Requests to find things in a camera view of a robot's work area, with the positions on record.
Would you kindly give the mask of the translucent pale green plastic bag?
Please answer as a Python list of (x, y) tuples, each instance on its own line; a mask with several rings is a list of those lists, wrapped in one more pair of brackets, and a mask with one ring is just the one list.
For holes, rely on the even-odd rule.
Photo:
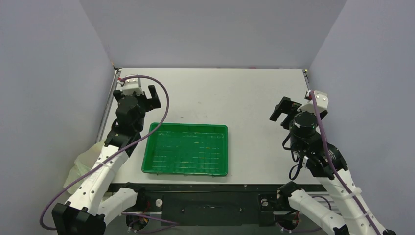
[(81, 153), (74, 161), (74, 165), (69, 171), (69, 174), (63, 184), (63, 188), (67, 187), (70, 183), (77, 180), (84, 174), (88, 173), (95, 162), (97, 161), (101, 149), (104, 146), (104, 141), (97, 142), (90, 149)]

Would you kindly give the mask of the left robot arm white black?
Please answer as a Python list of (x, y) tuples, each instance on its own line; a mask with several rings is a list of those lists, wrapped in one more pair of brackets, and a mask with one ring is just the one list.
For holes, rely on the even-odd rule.
[(129, 159), (138, 141), (144, 138), (145, 114), (161, 108), (155, 86), (148, 86), (147, 98), (139, 88), (121, 88), (113, 96), (118, 103), (116, 119), (104, 141), (104, 146), (90, 172), (83, 178), (75, 193), (52, 209), (55, 228), (60, 235), (102, 235), (107, 225), (125, 209), (139, 211), (146, 204), (146, 197), (137, 190), (122, 188), (103, 201), (111, 181), (121, 166)]

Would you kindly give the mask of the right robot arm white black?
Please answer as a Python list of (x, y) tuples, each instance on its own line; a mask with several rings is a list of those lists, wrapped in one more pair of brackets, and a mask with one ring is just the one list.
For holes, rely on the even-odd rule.
[(395, 231), (383, 226), (370, 211), (351, 177), (341, 152), (329, 144), (317, 127), (327, 114), (327, 106), (318, 106), (310, 98), (305, 105), (283, 97), (270, 116), (276, 121), (286, 118), (281, 126), (289, 131), (283, 143), (299, 168), (308, 169), (328, 192), (339, 213), (322, 205), (293, 181), (276, 191), (277, 205), (302, 213), (330, 235), (393, 235)]

